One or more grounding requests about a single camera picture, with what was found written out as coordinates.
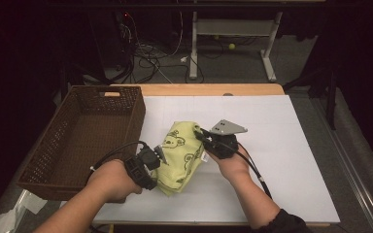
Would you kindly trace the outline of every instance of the floor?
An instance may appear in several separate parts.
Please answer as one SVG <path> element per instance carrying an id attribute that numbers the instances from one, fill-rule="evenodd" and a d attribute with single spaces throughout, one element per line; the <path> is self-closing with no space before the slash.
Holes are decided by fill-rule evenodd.
<path id="1" fill-rule="evenodd" d="M 259 50 L 266 45 L 265 38 L 219 38 L 198 39 L 198 65 L 200 72 L 196 80 L 187 77 L 188 42 L 182 42 L 172 54 L 177 43 L 168 49 L 161 45 L 140 41 L 143 55 L 164 56 L 159 64 L 153 65 L 146 59 L 135 58 L 134 77 L 126 83 L 133 83 L 147 77 L 153 66 L 159 71 L 149 83 L 268 83 L 263 70 Z M 236 48 L 230 50 L 230 44 Z M 277 83 L 285 84 L 299 77 L 315 39 L 298 42 L 295 37 L 284 36 L 276 40 L 271 52 L 271 62 L 277 76 Z M 115 68 L 107 68 L 107 77 L 117 74 Z M 312 226 L 313 232 L 373 232 L 373 153 L 360 134 L 359 127 L 348 110 L 341 91 L 337 92 L 335 126 L 329 129 L 324 116 L 325 100 L 310 99 L 308 86 L 292 88 L 287 92 L 296 110 L 301 126 L 310 144 L 313 155 L 321 169 L 323 179 L 331 194 L 341 223 L 328 227 Z M 0 202 L 0 214 L 10 210 L 21 190 L 13 183 Z M 50 201 L 37 215 L 26 212 L 17 232 L 31 232 L 48 218 L 59 206 Z M 206 228 L 206 227 L 157 227 L 117 226 L 116 232 L 248 232 L 247 228 Z"/>

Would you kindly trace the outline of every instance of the hand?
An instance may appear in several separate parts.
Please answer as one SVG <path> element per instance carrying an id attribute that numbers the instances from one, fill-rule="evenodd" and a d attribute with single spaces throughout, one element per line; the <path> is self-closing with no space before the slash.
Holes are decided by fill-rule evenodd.
<path id="1" fill-rule="evenodd" d="M 121 202 L 131 193 L 142 193 L 142 187 L 132 181 L 126 173 L 123 162 L 118 159 L 99 167 L 90 176 L 86 188 L 100 192 L 105 202 Z"/>
<path id="2" fill-rule="evenodd" d="M 247 158 L 250 157 L 241 147 L 241 145 L 239 145 L 238 151 Z M 222 175 L 231 183 L 234 183 L 236 180 L 242 178 L 242 176 L 250 175 L 248 163 L 240 155 L 235 153 L 230 158 L 219 159 L 210 152 L 208 153 L 220 166 L 220 172 Z"/>

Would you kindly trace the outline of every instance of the dark background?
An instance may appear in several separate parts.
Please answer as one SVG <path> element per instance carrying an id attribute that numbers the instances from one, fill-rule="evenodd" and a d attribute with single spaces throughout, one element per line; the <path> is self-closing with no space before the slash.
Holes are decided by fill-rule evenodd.
<path id="1" fill-rule="evenodd" d="M 149 12 L 137 17 L 134 13 L 140 33 L 170 44 L 172 21 L 177 18 L 159 15 Z M 56 108 L 52 98 L 60 89 L 61 77 L 70 83 L 79 83 L 83 73 L 102 78 L 103 66 L 119 59 L 118 51 L 105 55 L 103 45 L 109 43 L 105 35 L 96 35 L 97 40 L 104 39 L 97 46 L 91 24 L 110 22 L 107 17 L 91 19 L 94 16 L 53 14 L 42 1 L 0 0 L 0 196 L 51 119 Z M 186 14 L 186 30 L 190 17 Z M 297 35 L 299 40 L 321 35 L 304 74 L 335 64 L 338 86 L 373 149 L 373 4 L 347 17 L 285 13 L 279 36 L 285 34 Z M 93 59 L 83 59 L 82 48 Z"/>

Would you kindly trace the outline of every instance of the wicker basket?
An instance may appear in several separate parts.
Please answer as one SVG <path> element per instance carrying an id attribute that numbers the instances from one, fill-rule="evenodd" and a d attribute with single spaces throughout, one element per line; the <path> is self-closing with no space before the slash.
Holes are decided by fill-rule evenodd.
<path id="1" fill-rule="evenodd" d="M 108 151 L 139 140 L 145 110 L 139 86 L 73 86 L 17 184 L 43 199 L 69 200 L 85 186 L 91 165 Z M 136 149 L 125 151 L 134 154 Z"/>

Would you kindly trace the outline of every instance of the wire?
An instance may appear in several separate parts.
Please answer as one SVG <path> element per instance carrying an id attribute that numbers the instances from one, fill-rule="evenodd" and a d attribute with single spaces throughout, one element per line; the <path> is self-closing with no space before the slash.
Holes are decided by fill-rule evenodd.
<path id="1" fill-rule="evenodd" d="M 151 50 L 148 52 L 148 55 L 151 55 L 151 53 L 153 53 L 153 50 L 157 50 L 160 53 L 164 54 L 163 56 L 158 56 L 157 54 L 153 54 L 153 56 L 156 57 L 157 59 L 164 58 L 164 57 L 168 56 L 167 53 L 165 53 L 164 51 L 158 49 L 157 47 L 154 47 L 154 46 L 151 46 L 151 45 L 142 45 L 142 47 L 149 47 L 149 48 L 151 48 Z"/>
<path id="2" fill-rule="evenodd" d="M 172 56 L 172 55 L 175 55 L 175 53 L 177 53 L 178 49 L 180 48 L 180 45 L 181 45 L 181 40 L 183 39 L 183 33 L 184 33 L 184 19 L 183 19 L 183 13 L 180 12 L 180 19 L 181 19 L 181 32 L 180 32 L 180 41 L 178 42 L 178 45 L 177 45 L 177 48 L 175 49 L 175 51 L 168 55 L 168 56 Z"/>
<path id="3" fill-rule="evenodd" d="M 141 80 L 138 81 L 137 83 L 145 83 L 145 82 L 151 80 L 151 79 L 153 78 L 153 76 L 154 76 L 157 72 L 159 72 L 159 73 L 160 73 L 160 74 L 165 78 L 165 80 L 167 80 L 169 83 L 172 83 L 171 80 L 170 80 L 168 77 L 166 77 L 165 74 L 162 73 L 162 71 L 159 69 L 159 66 L 156 65 L 156 63 L 158 63 L 159 60 L 155 57 L 154 59 L 156 60 L 156 62 L 152 62 L 152 60 L 150 59 L 150 55 L 147 54 L 147 53 L 145 53 L 145 51 L 142 49 L 141 43 L 140 43 L 139 38 L 138 38 L 138 33 L 137 33 L 137 28 L 136 28 L 135 20 L 134 20 L 134 18 L 133 18 L 129 13 L 127 13 L 127 12 L 125 12 L 125 13 L 126 13 L 126 14 L 129 16 L 129 18 L 131 18 L 131 20 L 132 20 L 132 23 L 133 23 L 133 26 L 134 26 L 134 30 L 135 30 L 135 39 L 136 39 L 136 41 L 137 41 L 137 43 L 138 43 L 138 48 L 139 48 L 139 50 L 142 52 L 142 54 L 144 55 L 144 56 L 142 56 L 142 55 L 140 55 L 140 56 L 143 57 L 143 58 L 145 58 L 146 60 L 148 60 L 148 61 L 151 63 L 151 65 L 154 66 L 154 67 L 153 67 L 153 73 L 152 73 L 151 75 L 149 75 L 149 76 L 144 77 L 143 79 L 141 79 Z M 181 37 L 180 37 L 181 39 L 180 39 L 180 43 L 179 43 L 179 45 L 181 44 L 181 40 L 182 40 L 182 31 L 181 31 Z"/>
<path id="4" fill-rule="evenodd" d="M 153 73 L 150 76 L 148 76 L 146 78 L 143 78 L 142 81 L 149 81 L 153 77 L 153 75 L 155 75 L 157 72 L 159 72 L 169 83 L 172 83 L 172 81 L 160 70 L 161 66 L 160 66 L 160 63 L 159 63 L 159 59 L 157 57 L 150 57 L 149 54 L 148 54 L 148 57 L 145 57 L 143 55 L 139 55 L 139 56 L 141 57 L 140 61 L 138 62 L 140 67 L 151 68 L 151 67 L 154 66 L 154 68 L 156 68 L 156 69 L 153 69 Z M 141 65 L 142 59 L 146 59 L 148 62 L 151 63 L 152 66 L 149 66 L 149 67 L 142 66 Z"/>
<path id="5" fill-rule="evenodd" d="M 238 46 L 250 46 L 252 45 L 256 40 L 260 39 L 262 37 L 248 37 L 244 42 L 237 43 Z"/>
<path id="6" fill-rule="evenodd" d="M 121 32 L 121 37 L 122 38 L 125 38 L 125 36 L 126 36 L 126 31 L 128 32 L 128 42 L 129 42 L 129 44 L 131 43 L 131 39 L 132 39 L 132 35 L 131 35 L 131 30 L 129 30 L 129 27 L 127 27 L 125 24 L 121 24 L 122 25 L 122 27 L 125 29 L 124 31 L 123 31 L 123 35 L 122 35 L 122 32 Z"/>
<path id="7" fill-rule="evenodd" d="M 151 63 L 151 65 L 152 65 L 152 66 L 144 67 L 144 68 L 153 68 L 153 72 L 152 72 L 149 76 L 146 76 L 146 77 L 144 77 L 144 78 L 142 78 L 141 80 L 139 80 L 139 81 L 136 82 L 136 83 L 145 83 L 145 82 L 151 80 L 151 79 L 153 78 L 153 76 L 157 73 L 157 71 L 159 70 L 159 67 L 158 67 L 158 65 L 159 65 L 159 60 L 157 60 L 156 58 L 154 58 L 154 59 L 156 59 L 156 62 L 152 62 L 148 57 L 145 57 L 145 56 L 142 56 L 142 55 L 141 55 L 140 57 L 146 59 L 146 60 L 147 60 L 149 63 Z M 139 60 L 138 64 L 139 64 L 141 67 L 143 67 L 143 66 L 141 65 L 141 61 L 142 61 L 142 59 Z"/>
<path id="8" fill-rule="evenodd" d="M 122 149 L 125 149 L 125 148 L 127 148 L 127 147 L 129 147 L 129 146 L 132 146 L 132 145 L 138 145 L 138 144 L 142 144 L 142 146 L 143 147 L 147 147 L 148 145 L 145 143 L 145 142 L 143 142 L 143 141 L 135 141 L 135 142 L 130 142 L 130 143 L 127 143 L 127 144 L 124 144 L 124 145 L 122 145 L 122 146 L 120 146 L 120 147 L 118 147 L 118 148 L 115 148 L 115 149 L 113 149 L 113 150 L 111 150 L 111 151 L 109 151 L 107 154 L 105 154 L 101 159 L 99 159 L 96 163 L 95 163 L 95 165 L 93 165 L 93 166 L 91 166 L 89 169 L 90 169 L 90 172 L 89 172 L 89 175 L 87 176 L 87 179 L 86 179 L 86 182 L 87 181 L 89 181 L 89 178 L 90 178 L 90 176 L 92 175 L 92 173 L 94 172 L 94 171 L 96 171 L 104 162 L 105 162 L 105 160 L 107 160 L 109 157 L 111 157 L 111 156 L 113 156 L 113 155 L 115 155 L 115 154 L 117 154 L 117 153 L 128 153 L 128 152 L 124 152 L 124 151 L 120 151 L 120 150 L 122 150 Z"/>
<path id="9" fill-rule="evenodd" d="M 129 81 L 131 82 L 131 77 L 133 77 L 133 70 L 134 70 L 134 63 L 135 63 L 135 57 L 134 57 L 134 55 L 132 54 L 131 55 L 131 64 L 132 64 L 132 70 L 131 70 L 131 72 L 128 74 L 128 75 L 126 75 L 124 78 L 123 78 L 123 80 L 120 82 L 121 84 L 123 84 L 123 83 L 125 83 L 126 82 L 126 80 L 129 78 Z"/>
<path id="10" fill-rule="evenodd" d="M 167 66 L 159 66 L 160 68 L 171 68 L 171 67 L 184 67 L 186 68 L 186 72 L 184 73 L 184 79 L 187 80 L 187 74 L 189 72 L 189 67 L 186 65 L 167 65 Z"/>
<path id="11" fill-rule="evenodd" d="M 219 41 L 219 40 L 214 40 L 214 39 L 211 39 L 209 41 L 212 41 L 212 42 L 216 42 L 219 46 L 220 46 L 220 54 L 216 55 L 216 56 L 209 56 L 207 54 L 205 54 L 204 52 L 199 52 L 200 55 L 206 57 L 206 58 L 209 58 L 209 59 L 217 59 L 217 58 L 220 58 L 222 57 L 223 55 L 223 52 L 224 52 L 224 49 L 223 49 L 223 45 L 222 45 L 222 42 Z"/>
<path id="12" fill-rule="evenodd" d="M 220 143 L 220 142 L 217 142 L 217 144 L 222 145 L 223 147 L 232 150 L 234 153 L 236 153 L 240 157 L 242 157 L 248 163 L 248 165 L 251 167 L 251 169 L 254 171 L 254 173 L 256 174 L 256 177 L 260 181 L 260 183 L 262 185 L 262 188 L 264 189 L 265 194 L 267 194 L 272 199 L 272 195 L 271 195 L 271 192 L 269 191 L 268 185 L 266 184 L 265 180 L 263 179 L 263 177 L 259 173 L 258 169 L 256 168 L 256 166 L 254 164 L 254 161 L 251 158 L 250 154 L 248 153 L 247 149 L 245 149 L 242 146 L 242 144 L 238 143 L 238 145 L 241 146 L 244 149 L 245 153 L 248 155 L 248 157 L 250 158 L 251 161 L 244 154 L 242 154 L 240 151 L 230 147 L 229 145 L 224 144 L 224 143 Z"/>

